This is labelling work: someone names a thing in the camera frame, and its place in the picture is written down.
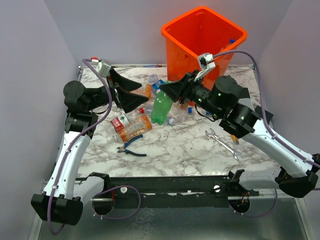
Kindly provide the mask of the green plastic bottle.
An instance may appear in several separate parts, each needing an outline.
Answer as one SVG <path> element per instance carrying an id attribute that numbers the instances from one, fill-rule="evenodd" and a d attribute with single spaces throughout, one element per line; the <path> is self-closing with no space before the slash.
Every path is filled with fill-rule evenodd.
<path id="1" fill-rule="evenodd" d="M 172 104 L 173 101 L 163 91 L 158 92 L 150 115 L 151 122 L 160 126 L 163 125 L 167 120 Z"/>

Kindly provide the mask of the clear water bottle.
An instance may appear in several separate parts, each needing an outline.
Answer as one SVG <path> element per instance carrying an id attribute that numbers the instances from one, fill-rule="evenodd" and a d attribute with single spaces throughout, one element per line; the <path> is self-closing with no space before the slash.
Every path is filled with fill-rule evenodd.
<path id="1" fill-rule="evenodd" d="M 175 123 L 180 123 L 186 120 L 188 116 L 188 103 L 175 102 L 172 104 L 171 109 L 167 115 L 166 124 L 174 125 Z"/>

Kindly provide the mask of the blue label slim bottle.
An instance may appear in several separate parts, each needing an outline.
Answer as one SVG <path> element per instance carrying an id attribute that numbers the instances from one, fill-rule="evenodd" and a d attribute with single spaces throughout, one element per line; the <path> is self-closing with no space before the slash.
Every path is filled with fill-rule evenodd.
<path id="1" fill-rule="evenodd" d="M 198 113 L 200 113 L 200 114 L 202 114 L 202 115 L 205 115 L 205 116 L 207 116 L 208 115 L 208 113 L 204 110 L 204 109 L 202 109 L 202 108 L 200 108 L 200 107 L 198 107 L 197 109 L 195 108 L 195 107 L 188 107 L 187 108 L 187 112 L 189 113 L 189 114 L 198 114 Z"/>

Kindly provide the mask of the Pepsi bottle blue cap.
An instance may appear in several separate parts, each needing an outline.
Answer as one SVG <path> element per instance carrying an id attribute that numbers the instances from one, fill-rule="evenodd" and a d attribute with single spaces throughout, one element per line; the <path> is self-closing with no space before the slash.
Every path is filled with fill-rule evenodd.
<path id="1" fill-rule="evenodd" d="M 230 39 L 229 42 L 227 44 L 225 44 L 221 49 L 220 51 L 224 51 L 226 48 L 228 48 L 229 46 L 231 46 L 233 43 L 235 43 L 235 39 Z"/>

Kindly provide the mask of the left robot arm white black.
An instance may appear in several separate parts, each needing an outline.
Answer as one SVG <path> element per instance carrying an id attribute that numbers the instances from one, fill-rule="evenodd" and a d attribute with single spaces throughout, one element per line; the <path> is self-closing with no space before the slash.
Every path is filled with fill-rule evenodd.
<path id="1" fill-rule="evenodd" d="M 141 83 L 121 76 L 114 68 L 102 80 L 98 88 L 87 88 L 79 80 L 70 81 L 63 88 L 67 117 L 58 157 L 42 193 L 31 198 L 31 206 L 43 221 L 74 226 L 91 198 L 96 195 L 103 198 L 110 193 L 107 174 L 93 172 L 76 183 L 82 158 L 97 124 L 102 122 L 92 111 L 115 103 L 129 113 L 148 98 L 133 93 L 142 87 Z"/>

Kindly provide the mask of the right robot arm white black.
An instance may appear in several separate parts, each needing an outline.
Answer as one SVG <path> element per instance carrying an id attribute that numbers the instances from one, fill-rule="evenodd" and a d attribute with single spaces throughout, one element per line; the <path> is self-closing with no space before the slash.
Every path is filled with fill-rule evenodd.
<path id="1" fill-rule="evenodd" d="M 267 130 L 257 112 L 239 103 L 248 91 L 231 76 L 218 77 L 209 90 L 196 75 L 196 71 L 188 72 L 181 80 L 165 83 L 160 89 L 175 103 L 193 102 L 209 112 L 224 131 L 256 146 L 280 165 L 268 170 L 238 170 L 229 184 L 234 195 L 255 189 L 280 189 L 291 197 L 303 198 L 316 187 L 319 154 L 300 150 Z"/>

